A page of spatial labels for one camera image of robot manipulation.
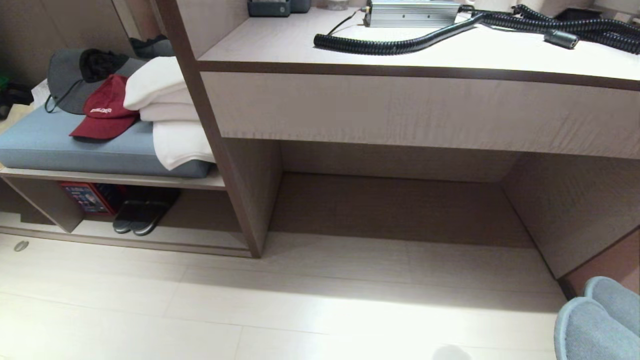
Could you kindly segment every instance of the folded towel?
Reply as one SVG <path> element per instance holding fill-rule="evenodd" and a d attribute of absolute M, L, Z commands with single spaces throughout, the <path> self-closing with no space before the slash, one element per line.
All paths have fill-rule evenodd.
<path fill-rule="evenodd" d="M 191 160 L 216 162 L 201 123 L 195 121 L 155 122 L 154 148 L 167 170 Z"/>
<path fill-rule="evenodd" d="M 142 121 L 200 121 L 196 108 L 189 104 L 150 104 L 140 109 Z"/>
<path fill-rule="evenodd" d="M 164 102 L 172 102 L 172 103 L 180 103 L 180 104 L 191 104 L 193 105 L 193 100 L 191 100 L 191 95 L 189 94 L 189 90 L 182 89 L 178 91 L 174 91 L 169 94 L 160 95 L 156 97 L 152 104 L 161 104 Z"/>
<path fill-rule="evenodd" d="M 162 95 L 187 88 L 175 56 L 149 60 L 127 80 L 124 108 L 140 110 Z"/>

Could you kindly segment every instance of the green object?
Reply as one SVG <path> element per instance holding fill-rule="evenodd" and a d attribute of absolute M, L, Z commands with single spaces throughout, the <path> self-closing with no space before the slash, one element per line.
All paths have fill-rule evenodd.
<path fill-rule="evenodd" d="M 9 78 L 0 76 L 0 90 L 4 90 L 9 83 Z"/>

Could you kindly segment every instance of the cable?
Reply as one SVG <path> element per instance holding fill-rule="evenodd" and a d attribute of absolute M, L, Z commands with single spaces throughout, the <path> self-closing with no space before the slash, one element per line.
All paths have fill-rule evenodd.
<path fill-rule="evenodd" d="M 65 92 L 64 95 L 62 95 L 59 99 L 58 102 L 56 102 L 55 100 L 53 100 L 53 109 L 49 110 L 49 100 L 53 99 L 53 96 L 51 94 L 49 94 L 49 96 L 47 97 L 47 100 L 44 102 L 44 110 L 47 113 L 53 113 L 53 111 L 56 109 L 56 107 L 58 107 L 58 104 L 62 102 L 62 100 L 64 100 L 67 95 L 71 92 L 71 90 L 73 90 L 74 87 L 76 87 L 76 85 L 80 84 L 80 82 L 82 81 L 82 79 L 77 80 L 73 85 L 71 85 L 71 87 L 69 87 L 69 89 L 67 90 L 67 92 Z"/>
<path fill-rule="evenodd" d="M 335 28 L 331 29 L 331 31 L 329 31 L 329 33 L 327 34 L 327 36 L 331 36 L 331 34 L 333 34 L 333 32 L 334 32 L 337 28 L 339 28 L 339 27 L 340 27 L 340 25 L 342 25 L 342 24 L 344 24 L 345 22 L 347 22 L 347 21 L 351 20 L 351 19 L 352 19 L 352 18 L 353 18 L 353 17 L 354 17 L 358 12 L 361 12 L 361 11 L 362 11 L 362 8 L 360 8 L 360 9 L 358 9 L 358 10 L 354 11 L 352 16 L 349 16 L 348 18 L 346 18 L 346 19 L 344 19 L 344 20 L 340 21 L 340 24 L 337 24 L 337 25 L 335 26 Z"/>
<path fill-rule="evenodd" d="M 342 51 L 343 53 L 365 54 L 365 55 L 398 55 L 413 53 L 425 49 L 437 42 L 450 38 L 454 35 L 462 33 L 473 28 L 474 25 L 480 23 L 484 15 L 478 15 L 469 20 L 459 22 L 436 30 L 423 37 L 411 40 L 399 41 L 368 41 L 356 40 L 350 38 L 341 38 L 327 35 L 317 34 L 314 38 L 314 45 L 324 49 Z"/>
<path fill-rule="evenodd" d="M 584 40 L 597 42 L 628 53 L 640 54 L 640 29 L 624 22 L 610 19 L 559 21 L 535 12 L 522 4 L 515 6 L 515 10 L 521 13 L 523 18 L 501 13 L 485 13 L 483 24 L 530 33 L 560 30 L 577 35 Z"/>
<path fill-rule="evenodd" d="M 398 55 L 425 49 L 439 41 L 471 29 L 482 23 L 488 26 L 515 29 L 519 31 L 546 33 L 552 30 L 564 31 L 577 35 L 585 40 L 597 42 L 632 54 L 640 54 L 640 29 L 624 22 L 610 19 L 590 19 L 559 21 L 544 16 L 526 5 L 516 5 L 514 14 L 500 12 L 483 12 L 472 6 L 461 6 L 460 11 L 472 12 L 472 18 L 436 30 L 423 37 L 400 41 L 368 41 L 333 36 L 333 32 L 352 19 L 359 11 L 343 20 L 327 35 L 317 34 L 314 45 L 323 49 L 341 51 L 343 53 L 367 55 Z"/>

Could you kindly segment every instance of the white tile floor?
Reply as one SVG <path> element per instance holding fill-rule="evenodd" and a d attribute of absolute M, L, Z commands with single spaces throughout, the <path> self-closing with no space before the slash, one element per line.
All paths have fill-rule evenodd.
<path fill-rule="evenodd" d="M 555 359 L 534 249 L 275 233 L 264 259 L 0 234 L 0 359 Z"/>

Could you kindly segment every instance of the desk surface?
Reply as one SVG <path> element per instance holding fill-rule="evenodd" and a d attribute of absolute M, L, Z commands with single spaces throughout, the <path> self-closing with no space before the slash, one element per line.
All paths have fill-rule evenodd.
<path fill-rule="evenodd" d="M 200 70 L 454 78 L 498 76 L 550 83 L 571 83 L 567 80 L 569 76 L 577 85 L 640 90 L 640 56 L 589 42 L 580 42 L 574 50 L 566 50 L 544 42 L 539 34 L 499 31 L 485 26 L 476 26 L 429 49 L 397 56 L 346 54 L 315 48 L 314 36 L 327 33 L 351 15 L 350 11 L 312 8 L 306 14 L 292 14 L 288 18 L 249 18 L 199 58 Z M 366 28 L 362 25 L 363 17 L 358 14 L 335 34 L 362 40 L 403 40 L 433 31 Z"/>

